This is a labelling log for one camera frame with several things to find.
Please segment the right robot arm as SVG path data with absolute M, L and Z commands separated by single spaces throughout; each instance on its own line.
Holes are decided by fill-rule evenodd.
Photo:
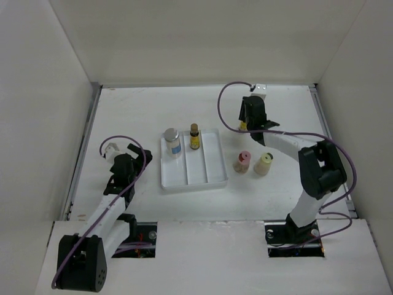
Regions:
M 328 140 L 314 143 L 275 130 L 279 124 L 267 119 L 264 100 L 255 95 L 243 97 L 239 119 L 246 123 L 254 141 L 277 149 L 299 164 L 303 191 L 287 215 L 284 229 L 290 243 L 299 243 L 311 231 L 321 206 L 347 181 L 337 148 Z

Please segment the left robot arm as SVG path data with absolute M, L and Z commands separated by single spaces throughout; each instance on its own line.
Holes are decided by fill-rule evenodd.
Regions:
M 127 153 L 120 152 L 114 143 L 105 148 L 103 157 L 111 163 L 111 177 L 83 228 L 61 238 L 53 289 L 98 293 L 106 281 L 111 257 L 152 246 L 138 234 L 136 218 L 126 209 L 134 197 L 136 181 L 153 156 L 134 144 L 127 148 Z

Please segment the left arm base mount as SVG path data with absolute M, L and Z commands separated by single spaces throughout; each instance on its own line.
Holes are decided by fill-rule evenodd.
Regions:
M 115 251 L 113 258 L 154 258 L 157 243 L 157 223 L 138 223 L 130 234 Z

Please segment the silver-lid jar blue label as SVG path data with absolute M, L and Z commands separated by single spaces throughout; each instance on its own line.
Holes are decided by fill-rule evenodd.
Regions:
M 163 136 L 166 143 L 167 153 L 172 158 L 178 158 L 181 155 L 182 151 L 178 130 L 175 128 L 168 128 L 165 130 Z

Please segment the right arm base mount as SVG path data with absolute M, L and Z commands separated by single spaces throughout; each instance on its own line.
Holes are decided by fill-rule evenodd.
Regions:
M 270 258 L 325 257 L 316 221 L 301 229 L 289 221 L 267 221 L 264 227 Z

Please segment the amber bottle gold cap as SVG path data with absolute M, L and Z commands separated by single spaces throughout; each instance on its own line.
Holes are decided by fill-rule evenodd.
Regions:
M 247 131 L 247 124 L 244 121 L 240 121 L 239 122 L 239 127 L 238 127 L 239 131 L 245 132 Z
M 196 123 L 192 123 L 190 126 L 190 147 L 194 150 L 200 147 L 199 129 Z

